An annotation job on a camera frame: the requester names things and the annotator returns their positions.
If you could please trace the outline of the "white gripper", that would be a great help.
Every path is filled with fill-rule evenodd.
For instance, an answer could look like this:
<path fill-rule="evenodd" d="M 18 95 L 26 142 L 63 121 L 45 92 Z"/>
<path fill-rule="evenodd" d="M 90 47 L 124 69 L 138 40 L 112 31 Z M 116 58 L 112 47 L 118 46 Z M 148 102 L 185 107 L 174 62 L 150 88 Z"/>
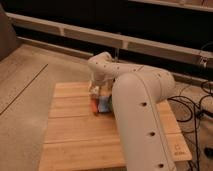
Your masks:
<path fill-rule="evenodd" d="M 90 81 L 88 91 L 92 98 L 99 98 L 100 96 L 109 96 L 111 94 L 111 87 L 108 81 L 105 81 L 102 85 L 96 85 Z"/>

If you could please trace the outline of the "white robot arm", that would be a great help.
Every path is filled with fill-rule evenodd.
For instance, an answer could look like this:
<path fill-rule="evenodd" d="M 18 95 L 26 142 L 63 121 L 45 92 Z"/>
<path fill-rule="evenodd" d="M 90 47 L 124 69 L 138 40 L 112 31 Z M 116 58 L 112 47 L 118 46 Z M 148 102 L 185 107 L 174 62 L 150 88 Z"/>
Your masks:
<path fill-rule="evenodd" d="M 147 65 L 115 63 L 107 52 L 88 60 L 92 84 L 114 80 L 112 105 L 127 171 L 177 171 L 157 104 L 175 87 L 173 75 Z"/>

